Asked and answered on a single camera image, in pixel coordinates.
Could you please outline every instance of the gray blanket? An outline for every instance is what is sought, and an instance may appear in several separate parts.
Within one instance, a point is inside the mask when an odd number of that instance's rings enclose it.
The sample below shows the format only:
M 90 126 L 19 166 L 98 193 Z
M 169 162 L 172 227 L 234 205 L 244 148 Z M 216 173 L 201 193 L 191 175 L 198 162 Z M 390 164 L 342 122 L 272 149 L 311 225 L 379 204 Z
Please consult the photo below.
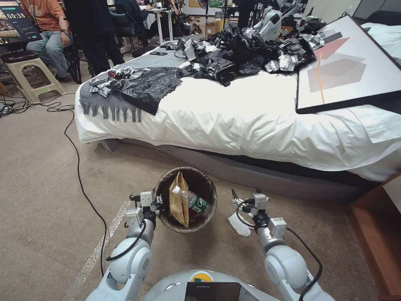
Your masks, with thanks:
M 143 55 L 137 59 L 129 61 L 127 63 L 119 65 L 120 68 L 124 67 L 134 67 L 134 68 L 146 68 L 146 67 L 178 67 L 186 59 L 179 59 L 174 56 L 173 50 L 164 50 L 158 49 L 157 51 L 167 52 L 167 55 L 157 56 L 157 55 Z M 107 78 L 107 73 L 98 75 L 96 78 L 105 79 Z M 92 116 L 97 115 L 97 110 L 101 108 L 103 112 L 103 118 L 109 118 L 109 108 L 112 112 L 111 118 L 112 120 L 120 120 L 120 113 L 122 113 L 124 122 L 127 121 L 127 111 L 130 110 L 132 113 L 132 121 L 140 122 L 141 121 L 141 110 L 130 104 L 128 101 L 119 98 L 115 95 L 109 95 L 107 97 L 103 97 L 98 93 L 91 93 L 89 91 L 89 83 L 86 82 L 81 87 L 81 92 L 79 95 L 79 101 L 84 110 L 84 114 L 89 114 L 89 111 L 92 111 Z

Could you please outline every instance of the white tape line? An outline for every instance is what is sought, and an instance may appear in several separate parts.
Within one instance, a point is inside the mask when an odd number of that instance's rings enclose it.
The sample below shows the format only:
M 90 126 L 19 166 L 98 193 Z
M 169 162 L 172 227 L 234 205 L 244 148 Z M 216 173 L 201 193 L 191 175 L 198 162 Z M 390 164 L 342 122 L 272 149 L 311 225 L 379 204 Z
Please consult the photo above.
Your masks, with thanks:
M 131 205 L 131 201 L 125 201 L 120 209 L 118 210 L 116 216 L 113 218 L 110 226 L 107 228 L 106 239 L 104 240 L 104 248 L 106 248 L 107 244 L 109 243 L 110 238 L 114 235 L 118 225 L 124 218 L 125 212 Z M 103 243 L 103 236 L 99 240 L 97 246 L 93 250 L 92 254 L 89 256 L 88 260 L 85 262 L 84 266 L 82 267 L 79 274 L 76 276 L 74 283 L 68 289 L 67 293 L 65 294 L 63 301 L 74 301 L 76 296 L 79 294 L 84 282 L 87 280 L 89 275 L 91 274 L 93 268 L 95 267 L 97 261 L 100 258 L 100 250 L 102 248 Z

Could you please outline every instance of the green bottle label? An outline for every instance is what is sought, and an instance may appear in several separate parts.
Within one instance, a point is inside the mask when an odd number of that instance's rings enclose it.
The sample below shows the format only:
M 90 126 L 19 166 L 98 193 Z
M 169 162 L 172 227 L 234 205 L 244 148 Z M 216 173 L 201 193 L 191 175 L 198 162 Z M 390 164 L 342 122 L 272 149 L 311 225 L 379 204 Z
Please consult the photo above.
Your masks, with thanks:
M 193 203 L 191 209 L 198 213 L 202 213 L 206 209 L 206 201 L 202 199 L 200 196 L 195 196 L 193 199 Z

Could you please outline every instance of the paper bag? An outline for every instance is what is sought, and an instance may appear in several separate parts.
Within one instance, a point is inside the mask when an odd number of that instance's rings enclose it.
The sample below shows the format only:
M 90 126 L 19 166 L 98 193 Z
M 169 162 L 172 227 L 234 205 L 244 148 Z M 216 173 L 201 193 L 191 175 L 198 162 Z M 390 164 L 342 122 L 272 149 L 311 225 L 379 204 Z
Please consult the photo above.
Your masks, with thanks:
M 174 194 L 173 188 L 179 186 L 179 188 L 188 190 L 188 184 L 185 182 L 183 174 L 181 171 L 178 172 L 176 178 L 170 186 L 170 213 L 173 217 L 175 217 L 178 222 L 185 226 L 189 226 L 189 213 L 188 213 L 188 200 L 185 200 L 184 203 L 181 201 L 179 195 Z

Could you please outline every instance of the gray bed frame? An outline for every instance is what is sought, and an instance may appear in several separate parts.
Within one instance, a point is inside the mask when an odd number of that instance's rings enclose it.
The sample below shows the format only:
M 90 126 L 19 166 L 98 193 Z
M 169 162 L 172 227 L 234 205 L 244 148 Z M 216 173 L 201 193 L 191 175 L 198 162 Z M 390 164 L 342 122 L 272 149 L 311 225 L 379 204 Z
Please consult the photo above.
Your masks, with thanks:
M 225 181 L 291 198 L 346 204 L 365 192 L 360 187 L 292 175 L 171 145 L 154 146 L 136 139 L 106 139 L 100 143 L 112 152 L 121 141 L 163 151 Z

